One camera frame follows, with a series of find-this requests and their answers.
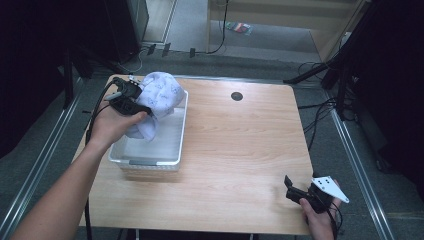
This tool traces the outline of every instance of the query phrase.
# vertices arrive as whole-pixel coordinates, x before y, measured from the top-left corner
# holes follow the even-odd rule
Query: black panel
[[[105,60],[128,61],[139,51],[131,11],[126,0],[71,1],[69,14],[73,19],[70,26],[74,42]]]
[[[45,1],[0,3],[0,158],[62,91],[63,45]]]
[[[381,2],[362,42],[353,89],[383,135],[368,131],[368,137],[386,141],[376,152],[424,192],[424,3]],[[367,121],[362,124],[374,124]]]

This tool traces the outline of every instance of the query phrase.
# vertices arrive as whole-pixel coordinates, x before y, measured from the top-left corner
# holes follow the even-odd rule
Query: forearm
[[[107,146],[89,143],[28,213],[12,239],[72,239]]]

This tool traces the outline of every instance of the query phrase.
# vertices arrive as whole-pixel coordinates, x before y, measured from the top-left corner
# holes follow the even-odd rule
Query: crumpled cloth
[[[159,120],[172,113],[184,98],[184,89],[175,78],[165,72],[152,72],[143,79],[139,87],[142,93],[136,103],[152,109],[152,114],[131,126],[125,135],[129,138],[152,141],[159,129]]]

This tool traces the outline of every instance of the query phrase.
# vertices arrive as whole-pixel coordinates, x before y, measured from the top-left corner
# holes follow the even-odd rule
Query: white plastic tray
[[[112,144],[109,160],[123,169],[177,171],[187,116],[188,92],[174,109],[174,113],[159,120],[159,129],[153,141],[123,136]]]

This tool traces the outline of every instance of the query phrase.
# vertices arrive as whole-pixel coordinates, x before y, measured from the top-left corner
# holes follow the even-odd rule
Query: wooden table
[[[287,174],[306,190],[312,177],[292,88],[177,80],[189,92],[180,170],[129,174],[106,153],[90,193],[92,225],[308,234],[283,183]],[[233,92],[243,99],[234,101]]]

